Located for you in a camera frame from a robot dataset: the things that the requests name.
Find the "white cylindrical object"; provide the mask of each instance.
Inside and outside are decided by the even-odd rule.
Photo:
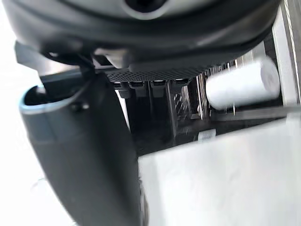
[[[231,71],[220,72],[206,82],[207,99],[217,110],[272,100],[279,93],[279,74],[267,57]]]

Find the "ventilation hole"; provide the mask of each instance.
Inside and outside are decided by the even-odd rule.
[[[125,3],[134,11],[150,13],[161,8],[167,0],[125,0]]]

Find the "metal bar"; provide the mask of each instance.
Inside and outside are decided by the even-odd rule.
[[[252,119],[276,119],[284,118],[290,113],[301,113],[301,106],[283,106],[261,108],[250,111],[235,112],[234,114],[212,113],[211,121],[238,121]]]
[[[174,102],[174,94],[172,94],[171,90],[171,81],[168,81],[166,87],[166,96],[168,102],[168,110],[169,110],[169,118],[172,127],[172,134],[173,137],[177,135],[177,128],[178,128],[178,120],[177,120],[177,112],[175,110],[175,102]]]
[[[293,70],[288,21],[283,3],[281,3],[278,16],[274,23],[273,36],[277,55],[283,104],[296,105],[299,102],[299,95],[297,92],[295,74]]]

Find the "perforated vent grille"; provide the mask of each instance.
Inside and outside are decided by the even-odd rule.
[[[129,70],[106,72],[110,81],[154,81],[154,80],[175,80],[193,78],[203,72],[206,68],[182,68],[168,71],[151,71],[132,73]]]

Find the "white surface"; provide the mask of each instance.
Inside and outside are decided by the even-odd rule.
[[[258,59],[208,78],[206,94],[212,107],[223,110],[275,99],[280,93],[276,66],[268,58]]]
[[[139,159],[150,226],[300,226],[293,117]]]

